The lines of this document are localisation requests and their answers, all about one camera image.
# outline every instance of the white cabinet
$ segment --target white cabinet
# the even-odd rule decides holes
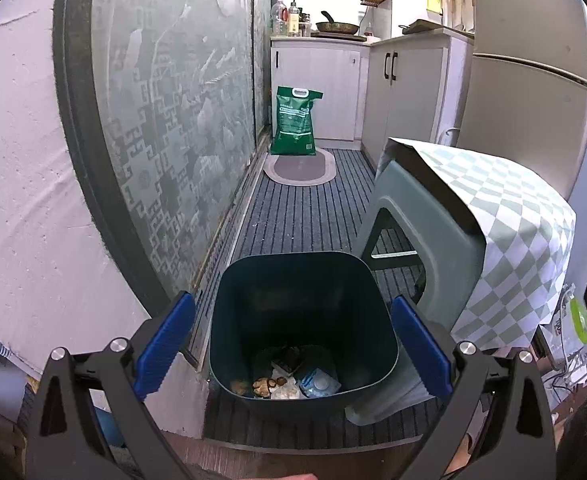
[[[460,128],[471,50],[469,38],[446,29],[371,47],[363,149],[374,167],[389,137],[438,142]]]
[[[389,114],[391,53],[387,49],[372,49],[369,54],[369,81],[365,102],[363,149],[365,153],[382,153]],[[375,166],[378,159],[371,160]]]
[[[271,87],[274,130],[276,92],[278,86],[288,86],[323,92],[322,99],[314,101],[311,110],[316,139],[353,141],[359,137],[358,110],[359,106],[364,106],[363,87],[366,84],[366,76],[361,74],[366,69],[363,64],[367,63],[367,56],[362,55],[363,49],[368,49],[368,46],[351,41],[326,43],[323,40],[314,41],[313,38],[273,40]]]

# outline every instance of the dark green trash can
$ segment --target dark green trash can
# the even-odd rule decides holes
[[[269,352],[283,346],[307,356],[294,375],[320,367],[341,383],[322,398],[254,397],[253,381],[271,375]],[[212,320],[214,378],[261,416],[295,420],[331,415],[384,380],[398,342],[371,271],[339,252],[249,256],[222,275]],[[234,393],[234,383],[248,391]]]

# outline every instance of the refrigerator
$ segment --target refrigerator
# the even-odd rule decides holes
[[[475,26],[457,146],[518,162],[568,199],[587,146],[587,7],[476,0]]]

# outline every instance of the blue gripper pad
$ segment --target blue gripper pad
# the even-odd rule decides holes
[[[453,393],[451,363],[402,296],[391,304],[391,322],[427,392],[436,397],[449,397]]]
[[[136,361],[134,391],[139,400],[158,391],[195,316],[194,298],[184,293]]]

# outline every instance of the countertop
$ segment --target countertop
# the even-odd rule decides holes
[[[450,30],[448,28],[437,28],[436,30],[428,30],[426,32],[416,32],[415,34],[407,34],[406,36],[397,36],[396,38],[389,38],[388,40],[378,41],[377,43],[365,43],[361,41],[349,41],[349,40],[339,40],[334,38],[296,38],[296,37],[283,37],[283,38],[271,38],[272,42],[275,41],[302,41],[303,43],[311,41],[315,43],[339,43],[339,44],[346,44],[349,45],[349,48],[353,48],[354,46],[366,46],[366,47],[377,47],[379,45],[387,45],[390,43],[397,43],[398,41],[413,41],[418,40],[420,38],[437,38],[442,36],[450,36],[451,38],[456,38],[456,40],[464,41],[465,43],[473,43],[473,39],[465,36],[464,34],[460,34],[455,30]]]

